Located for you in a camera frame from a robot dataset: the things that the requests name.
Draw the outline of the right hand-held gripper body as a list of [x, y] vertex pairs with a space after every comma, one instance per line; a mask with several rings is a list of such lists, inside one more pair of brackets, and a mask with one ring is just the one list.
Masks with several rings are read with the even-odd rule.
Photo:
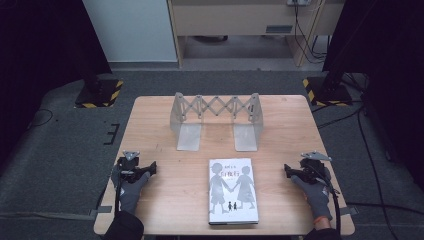
[[302, 153], [303, 159], [300, 161], [302, 168], [299, 178], [309, 184], [321, 182], [323, 184], [330, 183], [330, 177], [323, 161], [331, 161], [328, 157], [316, 150], [312, 152]]

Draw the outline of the black curtain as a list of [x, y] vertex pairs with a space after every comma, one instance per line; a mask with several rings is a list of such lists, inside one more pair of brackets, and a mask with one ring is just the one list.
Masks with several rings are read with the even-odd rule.
[[82, 78], [64, 29], [94, 73], [110, 71], [83, 0], [0, 0], [0, 175], [44, 95]]
[[424, 191], [424, 0], [345, 0], [323, 69], [363, 73], [390, 159]]

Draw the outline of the grey rectangular desk label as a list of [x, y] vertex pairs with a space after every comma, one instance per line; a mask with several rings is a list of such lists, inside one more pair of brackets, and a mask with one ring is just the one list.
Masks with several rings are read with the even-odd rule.
[[290, 34], [292, 25], [267, 25], [265, 32], [267, 34]]

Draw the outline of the white panel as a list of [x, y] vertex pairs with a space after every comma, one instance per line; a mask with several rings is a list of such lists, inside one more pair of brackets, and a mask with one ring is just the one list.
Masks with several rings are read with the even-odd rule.
[[167, 0], [83, 0], [109, 62], [176, 62]]

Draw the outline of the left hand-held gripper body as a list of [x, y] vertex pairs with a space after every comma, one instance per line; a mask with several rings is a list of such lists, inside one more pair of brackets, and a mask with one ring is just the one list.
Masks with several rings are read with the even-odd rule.
[[123, 151], [123, 157], [118, 159], [118, 175], [121, 181], [135, 183], [147, 170], [139, 168], [139, 151]]

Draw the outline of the person's left hand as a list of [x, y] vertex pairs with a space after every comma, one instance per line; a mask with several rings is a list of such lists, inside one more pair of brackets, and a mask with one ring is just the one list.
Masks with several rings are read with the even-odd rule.
[[117, 188], [117, 185], [120, 185], [119, 201], [121, 204], [122, 211], [135, 214], [141, 190], [148, 182], [150, 177], [151, 173], [149, 171], [142, 171], [142, 175], [137, 181], [133, 183], [128, 183], [127, 181], [122, 180], [118, 176], [117, 165], [112, 168], [111, 180], [114, 184], [114, 188]]

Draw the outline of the light wooden desk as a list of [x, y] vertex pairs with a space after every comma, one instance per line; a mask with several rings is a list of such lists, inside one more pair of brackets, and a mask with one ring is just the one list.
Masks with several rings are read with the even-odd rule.
[[[301, 66], [316, 36], [331, 36], [346, 0], [312, 0], [288, 6], [287, 0], [167, 0], [177, 57], [188, 36], [283, 35], [294, 63]], [[290, 34], [267, 34], [267, 25], [292, 25]]]

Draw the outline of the grey floor strip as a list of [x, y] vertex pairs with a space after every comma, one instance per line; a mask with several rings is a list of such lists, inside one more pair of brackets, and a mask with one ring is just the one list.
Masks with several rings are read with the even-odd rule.
[[51, 212], [8, 212], [0, 213], [0, 218], [45, 218], [60, 220], [81, 220], [93, 221], [95, 215], [81, 215], [72, 213], [51, 213]]

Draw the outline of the person's right hand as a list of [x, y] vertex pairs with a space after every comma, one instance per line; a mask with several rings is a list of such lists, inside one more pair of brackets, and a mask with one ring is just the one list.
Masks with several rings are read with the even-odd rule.
[[329, 221], [333, 219], [328, 207], [329, 193], [325, 184], [320, 182], [309, 184], [301, 180], [298, 176], [292, 176], [291, 181], [303, 190], [306, 200], [310, 205], [314, 222], [322, 218], [327, 218]]

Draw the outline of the expandable metal book stand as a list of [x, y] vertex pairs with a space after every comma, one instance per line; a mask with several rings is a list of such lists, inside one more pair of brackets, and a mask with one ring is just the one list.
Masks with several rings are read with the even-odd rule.
[[264, 128], [258, 93], [250, 96], [184, 96], [176, 92], [170, 113], [170, 128], [176, 135], [177, 150], [199, 150], [202, 126], [209, 116], [231, 119], [236, 151], [258, 150]]

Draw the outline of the white hardcover book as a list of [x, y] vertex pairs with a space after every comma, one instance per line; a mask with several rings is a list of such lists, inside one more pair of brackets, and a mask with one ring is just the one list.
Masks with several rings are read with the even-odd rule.
[[250, 158], [209, 161], [209, 224], [257, 224], [259, 221]]

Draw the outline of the black stand with striped base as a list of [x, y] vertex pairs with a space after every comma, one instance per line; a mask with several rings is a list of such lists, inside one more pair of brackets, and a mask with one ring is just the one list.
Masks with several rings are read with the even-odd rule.
[[111, 107], [114, 105], [123, 81], [112, 73], [96, 74], [85, 66], [79, 70], [84, 86], [75, 100], [76, 108]]
[[348, 106], [352, 98], [341, 84], [341, 64], [331, 66], [324, 77], [307, 77], [302, 83], [313, 106]]

